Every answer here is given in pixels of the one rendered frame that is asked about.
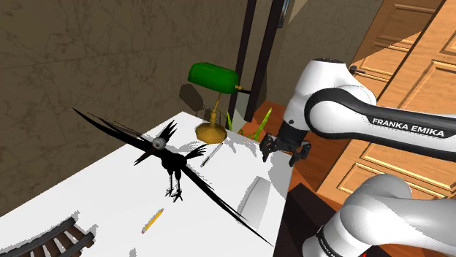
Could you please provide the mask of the dark door frame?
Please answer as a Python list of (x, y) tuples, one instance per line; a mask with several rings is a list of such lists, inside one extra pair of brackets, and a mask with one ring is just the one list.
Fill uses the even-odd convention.
[[(235, 67), (235, 71), (238, 74), (239, 78), (242, 76), (243, 66), (246, 59), (247, 47), (257, 4), (256, 2), (257, 0), (248, 0), (246, 5), (246, 13), (243, 21), (243, 29)], [(267, 64), (270, 59), (276, 32), (278, 29), (284, 26), (289, 3), (290, 0), (272, 0), (251, 90), (240, 91), (241, 93), (246, 93), (249, 95), (246, 113), (244, 115), (244, 120), (247, 122), (252, 121), (254, 113), (256, 111), (262, 84), (265, 81)]]

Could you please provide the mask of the grey pen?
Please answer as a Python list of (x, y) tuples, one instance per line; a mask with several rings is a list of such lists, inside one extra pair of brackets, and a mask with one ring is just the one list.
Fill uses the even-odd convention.
[(200, 167), (203, 167), (206, 165), (207, 162), (220, 150), (220, 148), (224, 145), (224, 143), (218, 144), (214, 150), (205, 158), (205, 160), (200, 164)]

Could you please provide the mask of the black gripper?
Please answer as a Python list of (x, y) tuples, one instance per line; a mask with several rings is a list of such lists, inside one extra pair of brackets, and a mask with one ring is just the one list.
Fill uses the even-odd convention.
[(282, 124), (277, 136), (266, 134), (260, 142), (262, 160), (266, 162), (268, 156), (278, 149), (294, 149), (289, 160), (289, 166), (293, 167), (299, 160), (308, 157), (311, 144), (304, 140), (307, 133), (307, 131), (296, 129), (289, 124)]

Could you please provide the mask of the brown toy rail track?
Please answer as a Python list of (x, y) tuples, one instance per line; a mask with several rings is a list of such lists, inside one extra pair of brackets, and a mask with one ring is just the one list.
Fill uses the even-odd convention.
[(69, 217), (32, 241), (0, 253), (0, 257), (81, 257), (83, 248), (94, 245), (94, 238)]

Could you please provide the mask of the black bird figure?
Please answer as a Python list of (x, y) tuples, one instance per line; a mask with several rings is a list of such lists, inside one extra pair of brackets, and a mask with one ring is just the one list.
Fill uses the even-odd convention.
[(111, 122), (102, 118), (95, 121), (84, 115), (82, 112), (77, 111), (78, 115), (87, 120), (91, 125), (98, 128), (100, 131), (125, 142), (137, 149), (143, 151), (143, 154), (134, 161), (137, 165), (150, 156), (156, 156), (161, 160), (161, 166), (167, 171), (171, 180), (176, 180), (177, 187), (174, 188), (170, 183), (170, 187), (166, 191), (166, 195), (172, 197), (174, 200), (182, 198), (181, 189), (181, 175), (185, 174), (200, 190), (202, 190), (210, 199), (212, 199), (221, 209), (230, 214), (237, 222), (245, 226), (248, 230), (254, 231), (247, 223), (246, 219), (235, 209), (230, 207), (222, 198), (220, 198), (201, 177), (199, 177), (191, 168), (187, 166), (188, 160), (202, 156), (205, 152), (205, 146), (200, 145), (194, 148), (186, 155), (174, 153), (166, 148), (171, 136), (176, 132), (176, 123), (171, 121), (161, 133), (152, 140), (146, 139), (139, 132), (131, 130), (130, 128), (121, 128)]

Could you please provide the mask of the dark robot stand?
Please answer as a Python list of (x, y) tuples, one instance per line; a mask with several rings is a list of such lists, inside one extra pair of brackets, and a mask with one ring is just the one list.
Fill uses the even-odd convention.
[(302, 183), (288, 192), (273, 257), (303, 257), (304, 241), (328, 222), (341, 204), (321, 198)]

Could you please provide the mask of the wooden panelled door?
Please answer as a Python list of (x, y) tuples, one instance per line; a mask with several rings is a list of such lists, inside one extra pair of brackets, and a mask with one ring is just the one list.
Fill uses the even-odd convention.
[[(456, 0), (446, 0), (379, 99), (388, 107), (456, 114)], [(351, 141), (317, 192), (343, 203), (369, 177), (404, 179), (416, 199), (456, 199), (456, 163)]]

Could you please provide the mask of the white desk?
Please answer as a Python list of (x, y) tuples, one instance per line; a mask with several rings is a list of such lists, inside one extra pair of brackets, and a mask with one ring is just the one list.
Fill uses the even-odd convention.
[(288, 155), (273, 153), (264, 162), (255, 141), (229, 133), (200, 167), (215, 147), (208, 145), (188, 165), (229, 206), (238, 207), (256, 176), (270, 181), (257, 231), (238, 223), (188, 177), (180, 180), (181, 199), (166, 196), (170, 182), (161, 161), (152, 156), (135, 165), (140, 150), (124, 145), (1, 216), (0, 253), (73, 217), (78, 228), (95, 235), (81, 257), (273, 257), (292, 175)]

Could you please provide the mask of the green leafy plant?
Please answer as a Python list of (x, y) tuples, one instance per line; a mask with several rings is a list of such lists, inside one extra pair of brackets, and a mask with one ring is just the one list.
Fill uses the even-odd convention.
[(242, 128), (237, 133), (241, 136), (252, 139), (256, 142), (260, 142), (261, 135), (265, 135), (265, 133), (266, 133), (265, 125), (267, 124), (267, 121), (268, 121), (268, 118), (270, 117), (271, 112), (272, 112), (272, 107), (267, 111), (262, 122), (259, 125), (257, 125), (256, 129), (254, 131), (252, 131), (250, 134), (246, 134)]

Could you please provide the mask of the green banker lamp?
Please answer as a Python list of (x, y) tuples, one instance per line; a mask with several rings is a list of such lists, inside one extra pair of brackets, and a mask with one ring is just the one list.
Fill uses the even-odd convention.
[(226, 129), (217, 124), (217, 108), (222, 94), (233, 94), (242, 91), (238, 74), (231, 70), (207, 62), (195, 63), (191, 66), (188, 81), (204, 88), (218, 92), (215, 107), (211, 111), (210, 121), (201, 123), (195, 132), (198, 140), (206, 144), (222, 143), (227, 138)]

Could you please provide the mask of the yellow pencil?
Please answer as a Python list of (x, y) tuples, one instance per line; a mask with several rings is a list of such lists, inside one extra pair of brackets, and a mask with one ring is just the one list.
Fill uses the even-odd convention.
[(159, 216), (164, 212), (164, 208), (159, 209), (152, 217), (151, 219), (143, 226), (141, 233), (144, 234), (151, 226), (152, 224), (159, 218)]

